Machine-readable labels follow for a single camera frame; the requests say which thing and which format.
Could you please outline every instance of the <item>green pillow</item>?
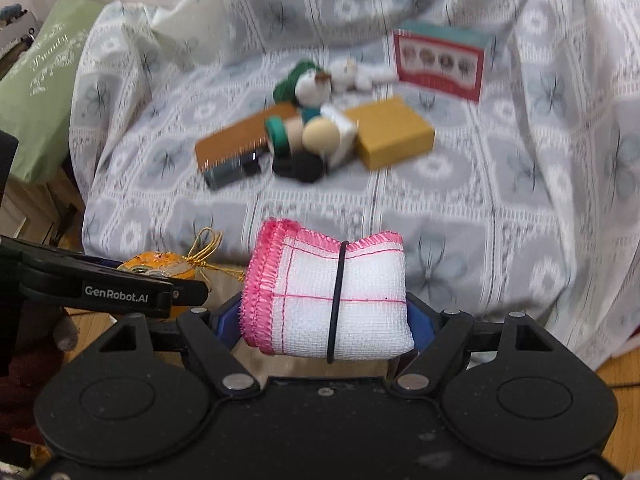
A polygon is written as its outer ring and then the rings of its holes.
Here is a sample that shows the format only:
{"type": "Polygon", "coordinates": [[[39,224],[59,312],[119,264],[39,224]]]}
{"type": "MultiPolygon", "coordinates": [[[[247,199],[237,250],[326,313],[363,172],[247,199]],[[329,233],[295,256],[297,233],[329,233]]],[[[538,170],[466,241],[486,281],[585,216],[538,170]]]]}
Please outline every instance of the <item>green pillow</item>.
{"type": "Polygon", "coordinates": [[[87,35],[104,7],[59,0],[31,48],[0,81],[0,130],[18,139],[11,175],[41,183],[69,152],[69,117],[76,70],[87,35]]]}

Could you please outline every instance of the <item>black rubber band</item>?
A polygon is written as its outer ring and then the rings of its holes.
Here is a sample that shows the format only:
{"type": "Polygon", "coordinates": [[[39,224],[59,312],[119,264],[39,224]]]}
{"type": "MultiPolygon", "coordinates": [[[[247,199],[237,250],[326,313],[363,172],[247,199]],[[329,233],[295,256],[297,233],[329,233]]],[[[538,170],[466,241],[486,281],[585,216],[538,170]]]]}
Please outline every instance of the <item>black rubber band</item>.
{"type": "Polygon", "coordinates": [[[342,277],[344,276],[344,257],[347,253],[348,241],[340,244],[340,253],[338,254],[338,270],[335,273],[334,300],[331,304],[331,319],[329,321],[329,339],[326,344],[326,361],[331,364],[334,362],[335,350],[335,333],[338,329],[338,312],[340,311],[340,294],[342,292],[342,277]]]}

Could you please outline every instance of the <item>teal box lid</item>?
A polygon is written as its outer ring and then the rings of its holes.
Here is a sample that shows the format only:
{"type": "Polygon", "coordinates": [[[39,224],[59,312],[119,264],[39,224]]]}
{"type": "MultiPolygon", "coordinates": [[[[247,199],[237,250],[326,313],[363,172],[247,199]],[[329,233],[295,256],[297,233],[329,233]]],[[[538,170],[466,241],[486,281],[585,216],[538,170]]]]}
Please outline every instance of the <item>teal box lid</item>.
{"type": "Polygon", "coordinates": [[[466,28],[443,27],[441,25],[431,25],[431,23],[418,22],[416,20],[405,20],[400,23],[398,29],[407,30],[420,36],[437,38],[439,40],[450,41],[451,43],[461,43],[468,46],[486,49],[494,40],[490,34],[484,34],[476,30],[466,28]]]}

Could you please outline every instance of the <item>gold cord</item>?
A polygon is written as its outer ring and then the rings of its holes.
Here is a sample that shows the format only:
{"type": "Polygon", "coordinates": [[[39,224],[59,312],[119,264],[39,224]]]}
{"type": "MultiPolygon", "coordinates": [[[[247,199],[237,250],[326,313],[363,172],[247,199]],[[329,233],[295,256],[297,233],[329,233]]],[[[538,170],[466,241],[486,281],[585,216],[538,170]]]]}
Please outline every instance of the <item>gold cord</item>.
{"type": "Polygon", "coordinates": [[[185,260],[187,260],[187,262],[189,262],[193,267],[196,267],[196,269],[200,270],[202,276],[204,277],[204,280],[207,282],[207,285],[209,285],[209,288],[211,288],[211,284],[209,283],[209,279],[206,277],[204,272],[202,272],[202,269],[219,270],[220,272],[224,272],[225,274],[228,274],[229,276],[235,278],[239,282],[244,282],[244,269],[242,267],[219,266],[207,263],[207,259],[213,253],[215,253],[216,250],[218,250],[221,243],[222,233],[219,231],[214,231],[211,227],[205,227],[200,230],[198,236],[196,236],[196,239],[193,242],[193,245],[191,246],[189,254],[187,254],[187,256],[185,257],[185,260]],[[196,252],[198,243],[202,238],[202,234],[205,232],[211,233],[211,240],[206,245],[206,247],[196,252]]]}

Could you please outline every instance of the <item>white patterned bedsheet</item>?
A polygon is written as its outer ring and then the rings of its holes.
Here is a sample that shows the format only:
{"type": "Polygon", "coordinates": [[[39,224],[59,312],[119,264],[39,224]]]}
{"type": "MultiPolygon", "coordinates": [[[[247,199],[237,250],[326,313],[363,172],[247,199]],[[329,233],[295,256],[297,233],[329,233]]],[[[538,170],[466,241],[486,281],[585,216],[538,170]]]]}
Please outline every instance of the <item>white patterned bedsheet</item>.
{"type": "Polygon", "coordinates": [[[70,126],[89,253],[185,252],[204,226],[249,257],[263,219],[404,237],[407,285],[436,309],[526,310],[596,367],[640,324],[640,0],[183,0],[108,5],[70,126]],[[398,84],[433,153],[312,186],[261,176],[211,192],[194,143],[261,110],[297,60],[392,63],[405,18],[495,36],[479,105],[398,84]]]}

